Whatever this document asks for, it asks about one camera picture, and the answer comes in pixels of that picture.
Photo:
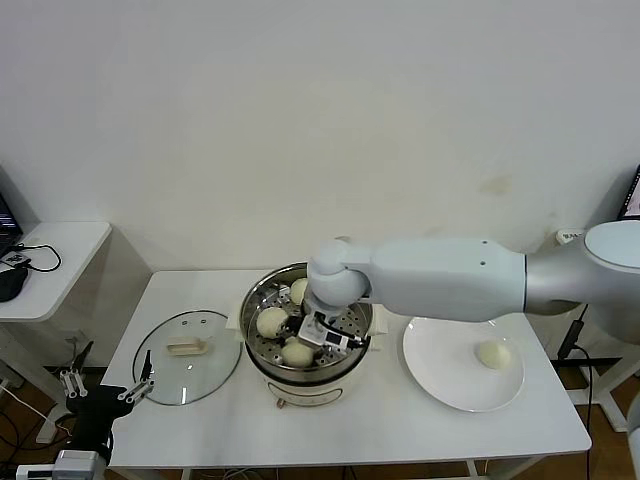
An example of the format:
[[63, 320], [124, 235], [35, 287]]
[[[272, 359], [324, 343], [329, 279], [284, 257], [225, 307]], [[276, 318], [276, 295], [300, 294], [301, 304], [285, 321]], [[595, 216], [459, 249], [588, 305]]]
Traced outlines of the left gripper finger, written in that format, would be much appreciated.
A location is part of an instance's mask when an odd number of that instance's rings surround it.
[[118, 400], [126, 404], [138, 404], [154, 388], [152, 376], [151, 351], [147, 350], [139, 381], [125, 392], [118, 395]]
[[93, 341], [89, 341], [84, 349], [74, 356], [71, 364], [62, 369], [59, 374], [59, 380], [67, 398], [84, 398], [88, 395], [83, 382], [82, 369], [93, 344]]

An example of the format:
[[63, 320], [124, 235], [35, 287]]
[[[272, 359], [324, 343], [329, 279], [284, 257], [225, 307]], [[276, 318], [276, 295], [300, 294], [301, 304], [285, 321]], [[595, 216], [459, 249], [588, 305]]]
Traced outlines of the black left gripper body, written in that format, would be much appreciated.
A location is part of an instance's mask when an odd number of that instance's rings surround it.
[[66, 447], [71, 450], [111, 453], [113, 423], [129, 415], [134, 403], [122, 395], [125, 387], [98, 385], [86, 396], [66, 399], [67, 409], [75, 416], [71, 438]]

